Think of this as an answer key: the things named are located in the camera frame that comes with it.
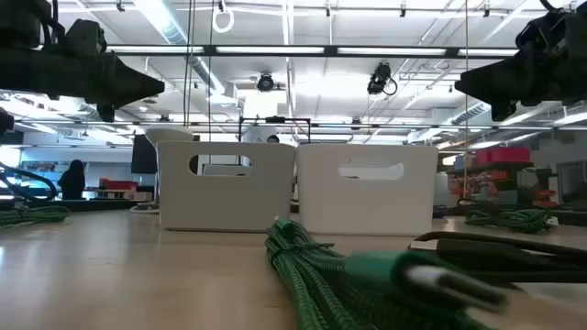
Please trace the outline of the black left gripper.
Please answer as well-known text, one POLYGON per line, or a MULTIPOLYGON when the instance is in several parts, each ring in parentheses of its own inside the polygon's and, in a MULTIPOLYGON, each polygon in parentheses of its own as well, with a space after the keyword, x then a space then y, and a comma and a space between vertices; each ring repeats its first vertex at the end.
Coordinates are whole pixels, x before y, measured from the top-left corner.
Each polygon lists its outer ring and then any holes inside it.
POLYGON ((104 122, 114 122, 117 109, 162 93, 164 82, 128 67, 113 51, 1 48, 1 89, 84 98, 104 122))

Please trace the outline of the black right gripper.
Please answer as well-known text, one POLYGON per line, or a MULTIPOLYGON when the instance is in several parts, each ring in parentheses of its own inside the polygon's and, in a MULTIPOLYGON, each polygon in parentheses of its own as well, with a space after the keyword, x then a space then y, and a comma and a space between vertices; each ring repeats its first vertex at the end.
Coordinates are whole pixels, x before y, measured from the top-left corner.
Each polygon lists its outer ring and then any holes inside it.
POLYGON ((586 61, 524 54, 460 75, 455 88, 491 107, 492 121, 502 122, 526 97, 526 105, 546 101, 572 105, 586 99, 586 61))

